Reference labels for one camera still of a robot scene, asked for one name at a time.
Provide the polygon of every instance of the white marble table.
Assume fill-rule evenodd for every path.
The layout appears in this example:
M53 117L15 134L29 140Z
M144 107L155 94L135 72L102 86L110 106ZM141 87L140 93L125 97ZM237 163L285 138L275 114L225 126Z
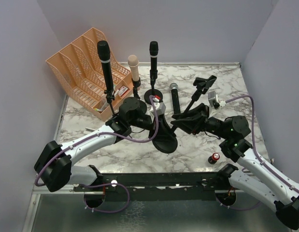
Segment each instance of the white marble table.
M139 95L143 97L150 88L150 67L139 67L142 80L142 89ZM195 91L192 85L195 77L208 78L216 75L217 80L211 90L215 90L220 98L225 100L247 93L242 73L238 65L202 65L202 66L160 66L156 88L164 95L167 107L165 117L170 123L172 112L170 83L176 82L179 86L179 100L181 109L189 104ZM207 96L201 96L194 106L201 102L208 104ZM244 115L251 124L251 104L249 99L237 100L228 104L221 113L215 117L224 120L228 116ZM104 122L89 113L72 99L69 99L61 128L59 142L66 142L85 135L85 128L98 129ZM80 160L77 165L95 165L102 173L156 173L156 172L210 172L218 171L226 163L233 163L225 158L220 151L222 140L200 133L196 136L185 134L176 130L178 148L174 153L164 154L155 149L151 142L136 145L130 141L121 141L115 145L100 149ZM259 153L268 159L264 141L258 126L255 125L256 145ZM133 138L147 138L148 132L131 134ZM251 142L251 135L246 138ZM215 165L207 162L213 152L220 153L220 160Z

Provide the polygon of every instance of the microphone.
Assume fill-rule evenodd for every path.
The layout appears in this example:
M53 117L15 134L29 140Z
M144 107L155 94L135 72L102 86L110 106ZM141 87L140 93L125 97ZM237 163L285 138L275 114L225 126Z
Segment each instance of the microphone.
M150 78L157 79L157 57L158 57L158 42L157 41L151 41L149 45L149 53L150 53L150 71L156 72L153 73L154 76L150 76Z
M132 74L132 83L133 83L133 96L139 100L140 109L145 114L147 111L147 106L145 102L140 100L140 96L138 94L138 90L140 90L141 80L139 76L139 59L135 55L131 55L128 57L128 65Z
M155 83L158 77L158 70L157 70L158 51L159 51L158 42L151 41L149 44L151 90L146 91L144 95L144 99L147 104L150 104L150 100L149 100L150 95L158 96L160 100L163 99L163 94L159 90L155 89Z
M172 95L172 104L174 114L180 114L180 104L178 98L178 85L176 83L170 84L170 90Z
M110 108L112 110L113 115L115 114L112 101L115 100L115 97L113 95L114 92L114 85L113 85L113 76L112 76L112 70L111 70L111 51L109 44L101 40L97 44L98 48L98 56L100 58L106 90L104 91L104 94L106 94L106 101L109 103Z
M128 57L128 66L130 67L132 74L132 81L136 82L138 90L140 90L141 81L139 75L139 59L135 55L131 55Z

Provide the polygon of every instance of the orange desk organizer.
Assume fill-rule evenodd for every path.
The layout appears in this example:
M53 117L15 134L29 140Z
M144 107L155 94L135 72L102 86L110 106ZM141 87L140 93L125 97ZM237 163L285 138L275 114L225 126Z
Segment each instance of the orange desk organizer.
M67 95L81 104L102 121L112 116L109 106L102 112L104 104L104 90L106 89L101 62L98 57L97 43L106 40L105 35L92 28L72 43L46 60L56 78ZM111 68L115 91L126 86L128 91L117 95L113 101L114 110L122 104L123 100L132 94L133 84L130 70L120 65L111 51Z

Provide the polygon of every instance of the white wall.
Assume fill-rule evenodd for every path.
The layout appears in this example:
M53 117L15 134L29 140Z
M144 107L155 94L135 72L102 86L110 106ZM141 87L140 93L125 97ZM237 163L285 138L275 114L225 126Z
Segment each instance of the white wall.
M118 61L135 54L159 62L243 61L277 0L37 0L62 46L91 27Z
M275 166L299 182L299 0L280 0L242 66Z
M0 232L22 230L33 165L54 136L64 94L45 60L59 49L35 0L0 1Z

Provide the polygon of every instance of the black microphone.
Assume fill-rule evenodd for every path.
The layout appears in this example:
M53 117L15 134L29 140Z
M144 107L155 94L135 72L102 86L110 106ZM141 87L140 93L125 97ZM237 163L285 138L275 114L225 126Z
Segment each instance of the black microphone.
M178 98L178 85L176 83L170 84L170 90L171 90L171 95L172 95L174 114L180 114L180 104L179 104L179 98Z
M111 51L109 44L101 40L97 44L98 48L98 56L101 61L101 66L103 70L106 90L104 91L104 94L106 94L106 101L110 104L110 108L112 110L113 115L115 114L113 106L112 106L112 100L115 100L115 97L113 95L114 92L114 85L113 85L113 76L112 76L112 70L111 70Z
M151 41L150 45L149 45L150 71L155 72L155 73L153 73L154 75L152 76L155 80L157 79L157 56L158 56L158 51L159 51L158 42L157 41Z

